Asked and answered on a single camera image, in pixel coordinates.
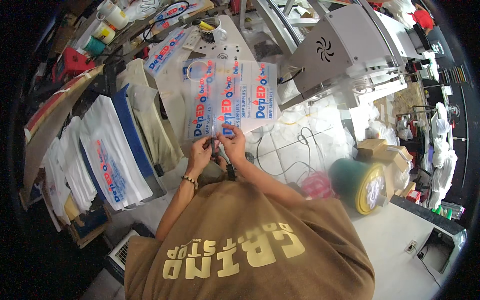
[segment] printed plastic bag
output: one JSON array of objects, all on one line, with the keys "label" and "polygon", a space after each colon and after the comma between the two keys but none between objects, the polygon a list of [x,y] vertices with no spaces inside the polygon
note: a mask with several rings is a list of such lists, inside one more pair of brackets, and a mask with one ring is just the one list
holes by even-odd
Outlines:
[{"label": "printed plastic bag", "polygon": [[161,43],[148,52],[148,60],[144,65],[147,73],[154,78],[166,65],[168,59],[183,45],[186,38],[186,30],[176,28]]},{"label": "printed plastic bag", "polygon": [[59,150],[60,140],[55,137],[43,157],[43,165],[45,166],[47,190],[53,211],[59,218],[63,219],[64,223],[70,224],[70,219],[65,212],[65,202],[70,195],[70,189],[65,185],[65,174],[58,161]]},{"label": "printed plastic bag", "polygon": [[87,211],[95,198],[96,190],[80,153],[81,123],[82,120],[79,117],[73,117],[70,124],[63,129],[58,160],[68,185],[72,189],[73,200],[80,210]]},{"label": "printed plastic bag", "polygon": [[240,127],[241,119],[276,120],[276,66],[240,60],[187,60],[185,139],[213,132],[232,135],[222,123]]},{"label": "printed plastic bag", "polygon": [[176,16],[168,20],[164,20],[161,22],[158,22],[155,24],[154,27],[154,34],[163,31],[164,29],[169,28],[171,25],[178,23],[179,17],[182,16],[188,16],[189,13],[195,12],[201,8],[204,7],[205,2],[204,0],[189,0],[189,7],[187,8],[187,3],[185,2],[179,2],[179,3],[174,3],[161,13],[155,16],[154,21],[160,21],[164,20],[168,17],[171,16]]},{"label": "printed plastic bag", "polygon": [[115,210],[153,195],[138,169],[109,97],[98,96],[85,113],[80,139],[100,189]]}]

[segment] wall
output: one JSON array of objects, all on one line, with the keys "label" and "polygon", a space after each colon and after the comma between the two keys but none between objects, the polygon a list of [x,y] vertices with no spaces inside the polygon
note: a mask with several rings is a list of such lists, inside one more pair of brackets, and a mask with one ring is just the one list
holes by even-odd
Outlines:
[{"label": "wall", "polygon": [[[430,299],[438,286],[415,253],[408,254],[405,248],[416,240],[419,249],[434,225],[395,204],[378,207],[368,216],[349,208],[347,212],[375,270],[373,299]],[[441,284],[444,275],[429,270]]]}]

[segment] hand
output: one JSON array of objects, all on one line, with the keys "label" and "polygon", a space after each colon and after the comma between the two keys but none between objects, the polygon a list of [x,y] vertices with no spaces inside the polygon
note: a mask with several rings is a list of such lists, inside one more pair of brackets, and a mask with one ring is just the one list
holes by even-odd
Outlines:
[{"label": "hand", "polygon": [[245,160],[245,136],[236,126],[222,124],[222,127],[232,130],[235,134],[233,138],[227,138],[220,132],[217,132],[216,138],[223,144],[225,154],[230,159],[230,162],[236,166]]},{"label": "hand", "polygon": [[[185,175],[197,180],[203,169],[207,166],[212,156],[211,137],[206,136],[193,143],[190,149],[190,158],[188,160],[187,171]],[[204,144],[208,142],[208,147],[204,149]]]}]

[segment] white plastic bag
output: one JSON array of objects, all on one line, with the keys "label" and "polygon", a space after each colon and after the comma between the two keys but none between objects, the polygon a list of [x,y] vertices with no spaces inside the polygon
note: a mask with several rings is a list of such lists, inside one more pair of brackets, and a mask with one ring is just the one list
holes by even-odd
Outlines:
[{"label": "white plastic bag", "polygon": [[72,189],[74,201],[81,211],[87,211],[95,198],[96,190],[80,153],[81,123],[79,117],[73,117],[70,124],[63,129],[58,160]]},{"label": "white plastic bag", "polygon": [[43,157],[43,164],[45,166],[48,195],[50,196],[53,211],[66,224],[70,224],[70,219],[65,212],[65,202],[67,202],[70,195],[70,189],[65,185],[65,174],[58,162],[59,148],[60,141],[58,137],[55,137]]},{"label": "white plastic bag", "polygon": [[98,96],[85,113],[80,139],[100,189],[115,210],[153,195],[138,169],[109,97]]}]

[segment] paint jar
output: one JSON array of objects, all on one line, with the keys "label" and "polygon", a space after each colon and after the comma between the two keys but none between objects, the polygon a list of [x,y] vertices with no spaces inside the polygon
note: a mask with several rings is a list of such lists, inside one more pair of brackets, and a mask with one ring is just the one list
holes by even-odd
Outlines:
[{"label": "paint jar", "polygon": [[89,36],[85,43],[82,45],[82,49],[90,53],[92,56],[102,54],[105,49],[105,44],[97,40],[93,36]]},{"label": "paint jar", "polygon": [[114,7],[105,14],[103,14],[103,12],[101,11],[97,11],[96,18],[99,21],[103,21],[105,19],[107,22],[109,22],[119,30],[123,29],[128,24],[128,21],[129,21],[128,17],[117,5],[114,5]]},{"label": "paint jar", "polygon": [[102,43],[108,45],[115,37],[115,30],[108,27],[104,22],[100,22],[98,27],[92,32],[92,36],[101,40]]}]

